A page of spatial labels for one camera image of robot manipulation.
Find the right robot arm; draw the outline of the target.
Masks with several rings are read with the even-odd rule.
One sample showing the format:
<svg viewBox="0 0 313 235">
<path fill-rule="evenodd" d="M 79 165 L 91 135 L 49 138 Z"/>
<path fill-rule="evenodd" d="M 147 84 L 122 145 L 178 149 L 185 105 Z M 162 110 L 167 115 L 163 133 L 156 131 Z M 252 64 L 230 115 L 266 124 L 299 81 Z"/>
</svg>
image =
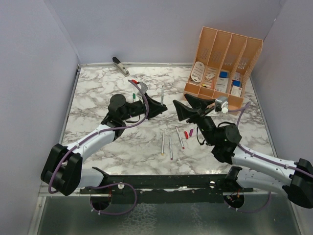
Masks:
<svg viewBox="0 0 313 235">
<path fill-rule="evenodd" d="M 258 188 L 282 193 L 300 207 L 313 207 L 313 166 L 308 160 L 301 158 L 294 162 L 259 153 L 240 144 L 242 136 L 237 124 L 215 125 L 210 112 L 230 112 L 225 96 L 211 100 L 190 94 L 184 97 L 189 107 L 173 101 L 178 119 L 196 124 L 206 144 L 213 148 L 215 159 L 232 166 L 224 180 L 229 191 Z"/>
</svg>

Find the yellow pen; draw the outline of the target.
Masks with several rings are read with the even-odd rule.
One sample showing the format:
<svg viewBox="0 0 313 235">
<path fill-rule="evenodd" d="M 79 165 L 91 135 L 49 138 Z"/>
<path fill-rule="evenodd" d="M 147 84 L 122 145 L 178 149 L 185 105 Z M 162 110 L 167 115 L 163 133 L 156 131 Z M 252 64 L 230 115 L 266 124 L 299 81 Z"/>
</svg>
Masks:
<svg viewBox="0 0 313 235">
<path fill-rule="evenodd" d="M 164 155 L 164 145 L 165 145 L 165 131 L 162 132 L 162 142 L 161 142 L 161 155 Z"/>
</svg>

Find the blue pen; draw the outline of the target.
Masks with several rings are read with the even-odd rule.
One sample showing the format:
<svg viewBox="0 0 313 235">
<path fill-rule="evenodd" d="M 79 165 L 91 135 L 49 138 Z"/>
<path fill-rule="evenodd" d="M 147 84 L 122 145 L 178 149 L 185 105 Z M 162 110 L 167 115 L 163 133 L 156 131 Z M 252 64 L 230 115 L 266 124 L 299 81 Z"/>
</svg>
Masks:
<svg viewBox="0 0 313 235">
<path fill-rule="evenodd" d="M 161 98 L 160 98 L 160 104 L 163 106 L 164 103 L 164 86 L 161 88 Z"/>
</svg>

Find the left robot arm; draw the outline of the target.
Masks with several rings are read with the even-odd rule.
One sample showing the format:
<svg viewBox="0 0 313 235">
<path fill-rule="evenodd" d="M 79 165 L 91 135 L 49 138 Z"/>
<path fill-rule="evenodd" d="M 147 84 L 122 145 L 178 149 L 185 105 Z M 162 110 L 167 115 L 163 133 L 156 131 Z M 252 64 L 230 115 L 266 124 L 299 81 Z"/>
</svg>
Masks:
<svg viewBox="0 0 313 235">
<path fill-rule="evenodd" d="M 147 94 L 142 101 L 133 103 L 127 102 L 122 94 L 113 95 L 107 115 L 94 131 L 67 146 L 58 143 L 52 147 L 40 179 L 65 196 L 83 187 L 92 187 L 97 193 L 105 192 L 108 187 L 105 174 L 95 168 L 83 169 L 83 163 L 103 146 L 118 139 L 127 129 L 128 119 L 140 115 L 151 119 L 166 110 L 166 105 Z"/>
</svg>

